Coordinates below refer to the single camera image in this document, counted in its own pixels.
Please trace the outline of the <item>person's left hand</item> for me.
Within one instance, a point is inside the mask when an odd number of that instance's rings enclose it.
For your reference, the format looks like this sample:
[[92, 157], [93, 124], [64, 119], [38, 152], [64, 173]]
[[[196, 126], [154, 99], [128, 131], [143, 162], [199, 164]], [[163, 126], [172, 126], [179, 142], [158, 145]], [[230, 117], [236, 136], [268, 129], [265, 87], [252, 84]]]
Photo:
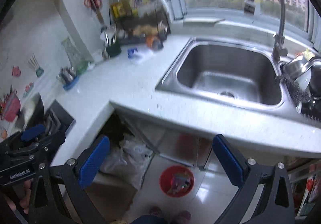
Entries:
[[23, 208], [24, 213], [28, 215], [31, 195], [31, 180], [26, 180], [24, 181], [24, 183], [20, 183], [13, 188], [20, 200], [20, 206]]

